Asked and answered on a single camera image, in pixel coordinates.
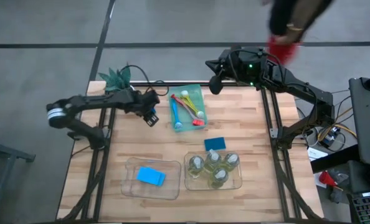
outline wooden table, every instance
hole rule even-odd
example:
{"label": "wooden table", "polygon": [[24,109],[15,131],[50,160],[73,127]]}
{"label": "wooden table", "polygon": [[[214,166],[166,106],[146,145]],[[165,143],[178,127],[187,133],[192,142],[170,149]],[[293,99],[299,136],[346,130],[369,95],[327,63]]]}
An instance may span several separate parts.
{"label": "wooden table", "polygon": [[[88,95],[101,95],[105,82],[91,82]],[[100,222],[274,222],[283,221],[277,178],[265,122],[261,92],[251,87],[227,87],[220,95],[202,88],[207,118],[206,129],[175,133],[170,124],[167,96],[156,106],[159,122],[150,128],[133,114],[116,112],[110,155],[103,191]],[[278,94],[283,125],[298,120],[294,98]],[[84,111],[82,121],[96,125],[100,110]],[[181,174],[176,200],[126,197],[121,193],[125,162],[131,157],[179,161],[185,154],[204,151],[208,138],[225,137],[227,150],[240,155],[243,186],[237,190],[189,191]],[[87,146],[78,141],[74,151]],[[323,216],[305,146],[294,145],[290,153],[296,187],[306,203]],[[75,155],[69,166],[58,218],[64,217],[84,193],[92,151]],[[287,194],[289,209],[292,208]]]}

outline green plant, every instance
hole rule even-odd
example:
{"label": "green plant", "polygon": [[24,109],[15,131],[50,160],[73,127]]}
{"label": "green plant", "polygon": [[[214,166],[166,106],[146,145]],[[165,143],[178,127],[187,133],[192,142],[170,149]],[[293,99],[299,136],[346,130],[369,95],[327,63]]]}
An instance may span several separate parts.
{"label": "green plant", "polygon": [[129,67],[121,71],[118,69],[116,72],[109,68],[109,75],[100,72],[98,74],[106,81],[105,91],[120,91],[130,87],[131,72]]}

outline plastic bin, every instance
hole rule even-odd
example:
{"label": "plastic bin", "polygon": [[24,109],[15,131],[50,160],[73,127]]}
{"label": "plastic bin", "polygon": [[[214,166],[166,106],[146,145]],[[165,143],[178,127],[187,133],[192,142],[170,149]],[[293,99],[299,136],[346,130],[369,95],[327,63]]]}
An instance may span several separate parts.
{"label": "plastic bin", "polygon": [[[189,97],[192,100],[193,104],[199,111],[203,111],[204,113],[204,125],[203,126],[194,126],[192,124],[193,119],[189,115],[188,111],[183,108],[179,103],[177,104],[177,111],[178,111],[178,118],[180,122],[183,124],[183,127],[180,129],[175,129],[175,117],[174,117],[174,111],[171,104],[173,101],[171,100],[171,95],[174,94],[178,98],[181,96],[181,92],[183,90],[186,90],[189,93]],[[176,132],[182,132],[182,131],[191,131],[196,129],[203,129],[207,125],[207,114],[206,110],[204,108],[204,101],[203,101],[203,94],[200,85],[193,84],[193,85],[184,85],[184,86],[178,86],[178,87],[170,87],[169,93],[168,93],[168,101],[169,101],[169,107],[171,111],[171,126]]]}
{"label": "plastic bin", "polygon": [[[179,194],[181,164],[177,161],[157,161],[129,158],[126,162],[126,179],[121,183],[121,193],[129,197],[174,200]],[[147,184],[136,179],[140,167],[150,167],[164,172],[166,178],[162,186]]]}
{"label": "plastic bin", "polygon": [[[228,153],[233,151],[216,151],[221,155],[221,158],[225,158]],[[232,171],[229,172],[229,178],[227,182],[219,189],[212,189],[209,187],[207,181],[210,178],[211,174],[206,171],[202,171],[198,178],[193,178],[189,175],[189,160],[193,156],[201,156],[205,161],[208,152],[189,152],[184,157],[184,169],[185,169],[185,187],[188,190],[230,190],[230,189],[239,189],[242,186],[242,171],[240,169],[240,164]]]}

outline blue block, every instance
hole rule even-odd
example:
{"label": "blue block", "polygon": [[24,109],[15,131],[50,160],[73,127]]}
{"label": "blue block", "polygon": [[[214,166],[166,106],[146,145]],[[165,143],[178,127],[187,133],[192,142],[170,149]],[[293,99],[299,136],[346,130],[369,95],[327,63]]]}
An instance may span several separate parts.
{"label": "blue block", "polygon": [[219,149],[226,149],[224,137],[221,138],[213,138],[213,139],[205,139],[204,146],[206,147],[206,151],[212,150],[219,150]]}
{"label": "blue block", "polygon": [[140,167],[140,171],[136,176],[136,179],[148,184],[162,186],[166,174],[163,172],[154,170],[150,167]]}

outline concrete floor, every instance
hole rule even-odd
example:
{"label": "concrete floor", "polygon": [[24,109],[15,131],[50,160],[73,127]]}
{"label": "concrete floor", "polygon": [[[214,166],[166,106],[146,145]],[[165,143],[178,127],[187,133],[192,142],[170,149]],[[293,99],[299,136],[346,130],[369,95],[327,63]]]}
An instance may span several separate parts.
{"label": "concrete floor", "polygon": [[[0,44],[98,43],[109,0],[0,0]],[[120,0],[106,43],[264,42],[269,6],[259,0]],[[336,0],[305,42],[370,41],[370,0]],[[98,71],[141,66],[151,80],[208,80],[205,60],[223,48],[105,49]],[[6,186],[0,223],[52,221],[62,193],[71,141],[50,128],[45,105],[84,94],[95,49],[0,49],[0,143],[37,154],[19,161]],[[327,91],[370,77],[370,47],[302,47],[288,68]],[[143,80],[134,72],[133,80]],[[348,95],[334,95],[335,102]],[[311,105],[298,100],[309,113]],[[351,106],[347,101],[341,110]],[[345,125],[354,129],[352,119]],[[346,144],[352,145],[351,136]],[[325,217],[349,221],[347,205],[322,198]]]}

